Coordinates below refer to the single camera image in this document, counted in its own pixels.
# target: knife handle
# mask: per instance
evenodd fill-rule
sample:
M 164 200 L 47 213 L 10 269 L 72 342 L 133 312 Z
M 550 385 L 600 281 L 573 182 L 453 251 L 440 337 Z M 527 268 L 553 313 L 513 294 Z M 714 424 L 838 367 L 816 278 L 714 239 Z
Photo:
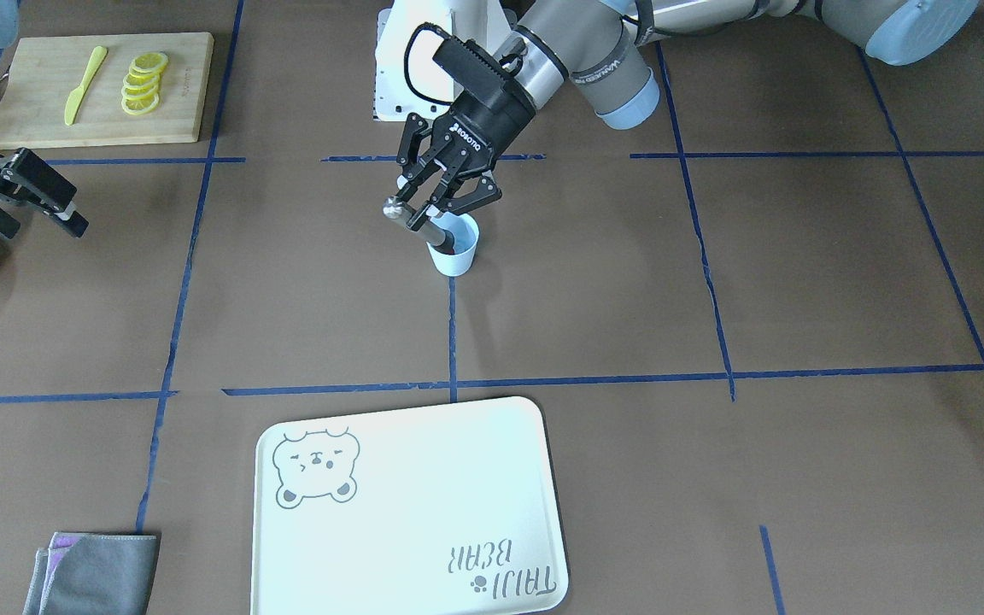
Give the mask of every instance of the knife handle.
M 108 50 L 105 47 L 97 46 L 90 53 L 90 63 L 85 65 L 85 74 L 82 75 L 82 87 L 89 87 L 93 77 L 97 74 L 97 69 L 101 67 L 101 62 L 105 62 Z

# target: white tray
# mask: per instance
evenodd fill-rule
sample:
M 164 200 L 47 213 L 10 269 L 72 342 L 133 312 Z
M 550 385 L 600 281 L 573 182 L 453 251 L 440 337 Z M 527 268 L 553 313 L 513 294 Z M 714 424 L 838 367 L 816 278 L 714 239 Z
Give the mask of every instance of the white tray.
M 567 593 L 523 397 L 274 425 L 254 498 L 253 615 L 514 615 Z

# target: black cable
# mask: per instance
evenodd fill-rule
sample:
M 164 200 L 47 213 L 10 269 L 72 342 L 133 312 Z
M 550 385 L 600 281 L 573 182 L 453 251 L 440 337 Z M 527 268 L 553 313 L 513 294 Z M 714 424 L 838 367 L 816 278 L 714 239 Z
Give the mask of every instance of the black cable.
M 634 17 L 629 17 L 628 15 L 622 15 L 621 19 L 625 20 L 625 22 L 633 24 L 636 27 L 640 27 L 640 22 L 634 19 Z M 661 36 L 669 36 L 669 38 L 703 38 L 704 36 L 719 34 L 720 32 L 727 30 L 727 28 L 730 27 L 730 25 L 731 25 L 730 22 L 723 23 L 712 28 L 711 30 L 699 30 L 698 32 L 675 32 L 672 30 L 663 30 L 663 28 L 657 27 L 655 28 L 655 32 L 656 34 Z
M 405 47 L 405 59 L 401 60 L 401 63 L 405 68 L 405 85 L 409 86 L 409 90 L 413 94 L 417 95 L 417 97 L 423 98 L 423 100 L 429 103 L 450 106 L 453 104 L 450 101 L 440 101 L 438 98 L 426 97 L 425 94 L 415 89 L 415 85 L 413 85 L 413 78 L 409 77 L 409 55 L 413 53 L 413 44 L 417 42 L 417 37 L 420 36 L 421 32 L 434 32 L 442 40 L 450 39 L 450 35 L 446 31 L 433 23 L 423 23 L 420 24 L 419 27 L 415 28 L 413 35 L 409 38 L 409 44 Z

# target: small white bucket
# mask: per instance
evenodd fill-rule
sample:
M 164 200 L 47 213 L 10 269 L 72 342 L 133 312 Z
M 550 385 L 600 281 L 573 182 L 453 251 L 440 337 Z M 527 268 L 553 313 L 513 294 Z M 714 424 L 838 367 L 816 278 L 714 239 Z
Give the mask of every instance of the small white bucket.
M 438 272 L 452 278 L 468 272 L 473 264 L 473 256 L 477 253 L 477 240 L 481 237 L 477 221 L 469 214 L 443 214 L 440 218 L 430 220 L 430 223 L 454 234 L 453 254 L 437 252 L 427 244 L 427 252 L 430 252 L 430 259 Z

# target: bear ear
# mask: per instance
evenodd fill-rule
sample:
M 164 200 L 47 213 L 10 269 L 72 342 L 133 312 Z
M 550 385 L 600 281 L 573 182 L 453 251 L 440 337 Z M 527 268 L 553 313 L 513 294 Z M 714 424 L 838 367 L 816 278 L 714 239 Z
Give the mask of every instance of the bear ear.
M 348 476 L 348 480 L 344 480 L 344 484 L 340 487 L 336 487 L 332 491 L 332 499 L 340 503 L 347 502 L 348 500 L 355 498 L 355 479 Z
M 286 507 L 286 509 L 292 509 L 302 503 L 302 496 L 297 495 L 294 491 L 280 485 L 278 491 L 276 491 L 276 502 L 281 507 Z

